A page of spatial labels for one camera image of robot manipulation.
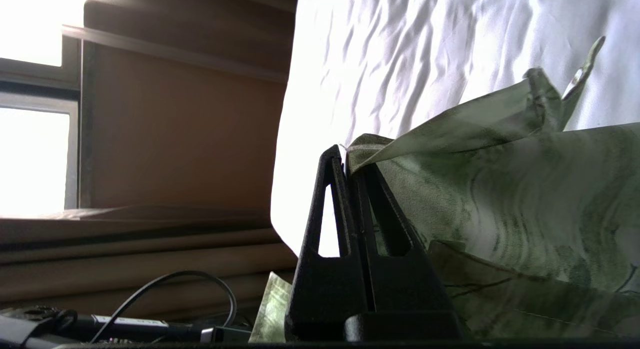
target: bright window light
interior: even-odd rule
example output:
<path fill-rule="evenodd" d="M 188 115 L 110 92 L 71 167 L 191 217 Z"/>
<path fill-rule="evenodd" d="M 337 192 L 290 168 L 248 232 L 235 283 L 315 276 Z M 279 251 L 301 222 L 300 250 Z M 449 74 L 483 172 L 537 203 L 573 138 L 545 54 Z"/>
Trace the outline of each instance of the bright window light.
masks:
<path fill-rule="evenodd" d="M 65 208 L 69 115 L 0 107 L 0 217 Z"/>
<path fill-rule="evenodd" d="M 85 0 L 0 0 L 0 58 L 62 65 L 62 24 L 83 26 Z"/>

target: black device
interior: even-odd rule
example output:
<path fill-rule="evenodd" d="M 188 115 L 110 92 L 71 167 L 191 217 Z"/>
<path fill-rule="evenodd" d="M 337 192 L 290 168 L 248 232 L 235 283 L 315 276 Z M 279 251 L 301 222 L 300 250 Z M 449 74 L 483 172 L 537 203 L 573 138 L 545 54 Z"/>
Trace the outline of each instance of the black device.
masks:
<path fill-rule="evenodd" d="M 50 306 L 5 308 L 0 310 L 0 347 L 52 349 L 91 342 L 110 319 Z M 118 317 L 99 343 L 246 343 L 250 335 L 239 326 Z"/>
<path fill-rule="evenodd" d="M 340 257 L 325 258 L 318 254 L 327 186 L 331 188 Z M 374 222 L 379 227 L 379 235 L 388 255 L 378 253 L 377 241 L 380 239 L 374 232 Z M 122 308 L 126 308 L 126 305 L 123 304 L 116 313 Z M 640 348 L 640 340 L 636 338 L 475 340 L 467 337 L 462 319 L 446 295 L 377 165 L 368 165 L 354 175 L 347 176 L 338 146 L 332 146 L 320 157 L 306 233 L 286 311 L 287 342 L 247 343 L 244 337 L 240 341 L 214 342 L 210 339 L 216 335 L 208 336 L 206 328 L 187 328 L 183 324 L 174 324 L 173 330 L 182 333 L 176 335 L 176 339 L 184 338 L 183 341 L 149 343 L 103 340 L 85 344 L 77 340 L 69 342 L 67 337 L 51 337 L 54 335 L 51 332 L 53 328 L 64 326 L 63 322 L 56 324 L 51 317 L 48 319 L 50 321 L 36 321 L 28 325 L 25 325 L 25 319 L 21 319 L 21 322 L 11 321 L 17 330 L 9 333 L 10 330 L 3 327 L 2 320 L 6 318 L 1 315 L 0 343 L 6 344 L 7 337 L 11 337 L 9 339 L 18 344 L 9 347 L 25 349 L 53 349 L 56 345 L 52 343 L 60 344 L 58 349 Z M 217 330 L 222 333 L 225 329 L 222 327 Z M 96 330 L 92 326 L 91 332 L 95 333 Z M 143 335 L 141 328 L 128 330 Z M 228 338 L 234 337 L 228 328 L 226 331 Z M 200 340 L 195 340 L 198 333 Z"/>

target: brown curtain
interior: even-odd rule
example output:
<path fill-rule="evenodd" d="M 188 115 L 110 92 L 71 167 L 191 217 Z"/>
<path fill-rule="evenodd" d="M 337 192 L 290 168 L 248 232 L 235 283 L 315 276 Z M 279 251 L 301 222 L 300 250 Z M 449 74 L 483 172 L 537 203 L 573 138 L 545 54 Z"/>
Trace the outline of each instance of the brown curtain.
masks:
<path fill-rule="evenodd" d="M 252 0 L 87 0 L 84 26 L 286 78 L 295 14 Z"/>
<path fill-rule="evenodd" d="M 270 271 L 290 279 L 297 262 L 274 229 L 256 226 L 260 218 L 206 219 L 190 209 L 192 219 L 180 219 L 175 208 L 154 214 L 148 207 L 82 213 L 0 219 L 2 308 L 45 304 L 110 315 L 148 281 L 201 270 L 226 281 L 242 310 L 259 304 Z M 150 290 L 125 315 L 178 320 L 228 308 L 217 285 L 186 277 Z"/>

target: window frame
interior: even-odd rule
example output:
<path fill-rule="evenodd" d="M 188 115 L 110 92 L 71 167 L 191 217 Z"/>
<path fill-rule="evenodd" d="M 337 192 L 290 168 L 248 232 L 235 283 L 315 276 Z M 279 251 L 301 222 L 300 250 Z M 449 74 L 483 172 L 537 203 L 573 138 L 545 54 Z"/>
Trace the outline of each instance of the window frame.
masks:
<path fill-rule="evenodd" d="M 38 90 L 38 87 L 32 87 L 31 85 L 25 87 L 25 85 L 2 84 L 0 106 L 3 108 L 67 114 L 69 116 L 64 209 L 78 208 L 78 111 L 80 107 L 78 98 L 71 93 L 56 93 L 55 91 L 51 93 L 48 90 Z"/>
<path fill-rule="evenodd" d="M 80 40 L 62 35 L 62 65 L 0 58 L 0 81 L 80 90 Z"/>
<path fill-rule="evenodd" d="M 0 106 L 69 115 L 64 208 L 80 204 L 82 40 L 62 36 L 61 66 L 0 58 Z"/>

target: wrinkled white fabric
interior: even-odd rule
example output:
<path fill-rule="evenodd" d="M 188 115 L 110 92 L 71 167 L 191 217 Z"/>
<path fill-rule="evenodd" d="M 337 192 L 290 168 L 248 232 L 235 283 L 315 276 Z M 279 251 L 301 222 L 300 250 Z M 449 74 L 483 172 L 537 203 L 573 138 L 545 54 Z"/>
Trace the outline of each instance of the wrinkled white fabric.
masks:
<path fill-rule="evenodd" d="M 566 130 L 640 122 L 640 0 L 298 0 L 271 221 L 299 253 L 320 154 L 397 138 L 542 67 L 560 92 L 605 35 Z M 330 216 L 330 201 L 324 211 Z M 320 253 L 338 255 L 323 220 Z"/>

